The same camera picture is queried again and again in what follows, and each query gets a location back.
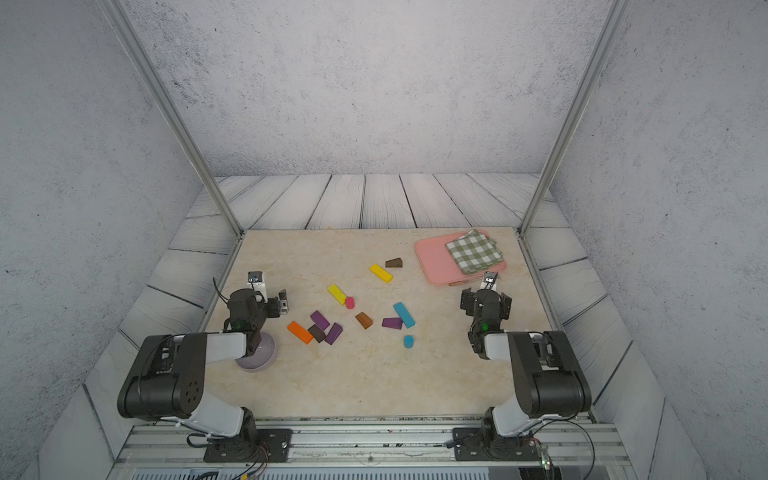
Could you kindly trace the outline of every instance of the green checkered napkin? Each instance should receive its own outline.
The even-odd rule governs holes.
[[[445,246],[465,275],[502,261],[502,252],[496,248],[494,241],[477,230],[471,230]]]

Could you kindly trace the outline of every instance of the wire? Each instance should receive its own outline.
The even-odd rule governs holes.
[[[474,437],[476,437],[476,436],[478,436],[478,435],[481,435],[481,434],[482,434],[482,430],[478,430],[477,432],[475,432],[475,433],[472,433],[471,435],[467,435],[466,437],[461,437],[460,439],[456,439],[456,440],[448,440],[448,441],[447,441],[446,443],[444,443],[443,445],[444,445],[444,446],[445,446],[447,449],[453,449],[454,447],[457,447],[457,446],[459,446],[459,445],[464,445],[464,444],[465,444],[465,443],[464,443],[465,441],[467,441],[467,440],[469,440],[469,439],[472,439],[472,438],[474,438]]]
[[[187,437],[187,444],[189,444],[189,443],[190,443],[190,441],[189,441],[189,436]],[[196,448],[196,449],[198,449],[198,448],[202,448],[201,446],[198,446],[198,445],[190,445],[190,446],[191,446],[191,447],[193,447],[193,448]],[[257,475],[256,475],[256,477],[254,477],[254,478],[252,478],[252,479],[249,479],[249,480],[258,480],[258,478],[259,478],[259,477],[261,477],[261,475],[263,475],[264,471],[266,470],[266,464],[268,463],[268,460],[269,460],[269,457],[270,457],[270,454],[269,454],[269,452],[267,451],[266,447],[264,447],[264,446],[263,446],[263,444],[262,444],[262,445],[258,445],[258,447],[261,449],[261,451],[262,451],[262,452],[264,452],[264,461],[263,461],[263,462],[261,462],[261,464],[259,465],[259,468],[257,468],[257,469],[256,469],[256,471],[257,471]],[[251,456],[248,458],[248,460],[250,460],[251,458],[253,458],[254,456],[256,456],[256,454],[257,454],[258,452],[259,452],[259,451],[258,451],[258,450],[256,450],[256,452],[254,452],[254,454],[253,454],[253,455],[251,455]],[[246,469],[245,469],[245,470],[244,470],[242,473],[239,473],[239,474],[235,475],[235,476],[234,476],[234,477],[232,477],[230,480],[240,480],[240,479],[243,477],[243,475],[245,475],[246,473],[250,472],[250,470],[251,470],[251,469],[252,469],[252,468],[255,466],[255,464],[256,464],[256,463],[258,463],[258,462],[259,462],[258,460],[254,461],[254,462],[253,462],[253,463],[250,465],[250,467],[246,468]],[[203,473],[203,474],[201,474],[201,475],[198,475],[198,476],[197,476],[197,477],[195,477],[193,480],[204,480],[205,478],[219,478],[219,472],[205,472],[205,473]]]
[[[256,469],[256,471],[257,471],[257,476],[256,476],[256,477],[255,477],[253,480],[257,480],[257,479],[258,479],[258,478],[259,478],[259,477],[260,477],[260,476],[261,476],[261,475],[264,473],[264,471],[266,470],[266,464],[268,463],[268,461],[269,461],[269,459],[270,459],[270,453],[269,453],[269,451],[267,450],[267,448],[266,448],[266,447],[264,447],[264,446],[263,446],[263,444],[259,445],[259,448],[261,449],[261,451],[262,451],[262,452],[264,452],[264,461],[263,461],[263,462],[261,462],[261,465],[259,465],[259,468],[257,468],[257,469]],[[234,476],[234,477],[232,477],[230,480],[240,480],[240,479],[243,477],[243,475],[245,475],[246,473],[250,472],[250,470],[253,468],[253,466],[254,466],[254,465],[257,463],[257,462],[258,462],[258,460],[254,461],[254,462],[251,464],[251,466],[250,466],[250,467],[248,467],[248,468],[246,468],[245,470],[243,470],[243,472],[242,472],[242,473],[239,473],[239,474],[235,475],[235,476]]]
[[[219,297],[224,301],[224,303],[229,303],[230,299],[224,298],[224,295],[221,294],[221,291],[219,290],[219,287],[216,286],[216,278],[215,277],[211,277],[211,279],[214,281],[214,289],[216,289],[216,293],[219,294]]]
[[[589,436],[589,432],[587,432],[587,429],[585,429],[581,425],[577,424],[576,422],[572,422],[570,419],[557,419],[557,420],[552,420],[550,422],[547,422],[544,425],[540,426],[539,428],[537,428],[536,430],[533,431],[532,435],[536,435],[536,433],[539,430],[541,430],[545,426],[550,425],[550,424],[555,423],[555,422],[567,422],[567,423],[570,423],[572,425],[576,425],[587,436],[587,439],[589,440],[589,445],[592,447],[592,465],[589,467],[589,472],[587,472],[587,474],[582,479],[582,480],[587,480],[589,475],[592,473],[592,470],[594,469],[594,460],[595,460],[594,443],[592,442],[592,437]]]

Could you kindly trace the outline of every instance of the purple block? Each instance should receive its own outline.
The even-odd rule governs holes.
[[[323,331],[324,331],[326,328],[328,328],[328,326],[330,325],[330,323],[328,322],[328,320],[326,320],[326,317],[324,317],[324,316],[323,316],[323,314],[322,314],[322,313],[320,313],[320,312],[319,312],[319,311],[317,311],[317,310],[315,310],[315,313],[313,313],[312,315],[310,315],[310,318],[311,318],[311,319],[312,319],[312,321],[315,323],[315,325],[317,325],[318,327],[320,327],[320,329],[322,329]]]
[[[333,345],[333,342],[336,341],[337,338],[339,338],[339,335],[341,335],[342,330],[344,330],[341,325],[338,323],[334,323],[331,327],[331,330],[328,331],[328,335],[326,335],[326,342],[328,344]]]
[[[399,316],[396,316],[394,318],[388,318],[384,319],[382,321],[382,326],[387,327],[388,329],[402,329],[402,319]]]

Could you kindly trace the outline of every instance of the concrete wall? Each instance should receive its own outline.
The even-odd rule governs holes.
[[[714,478],[768,469],[766,25],[637,0],[552,188]]]
[[[0,11],[0,478],[15,478],[200,181],[96,2]]]
[[[611,0],[124,0],[216,175],[540,171]]]

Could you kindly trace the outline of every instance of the blue block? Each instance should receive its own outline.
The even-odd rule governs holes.
[[[406,326],[406,328],[411,328],[416,324],[416,322],[413,321],[413,317],[408,312],[408,309],[406,309],[406,306],[400,303],[396,303],[394,305],[395,311],[397,312],[397,316],[399,316],[402,319],[403,324]]]

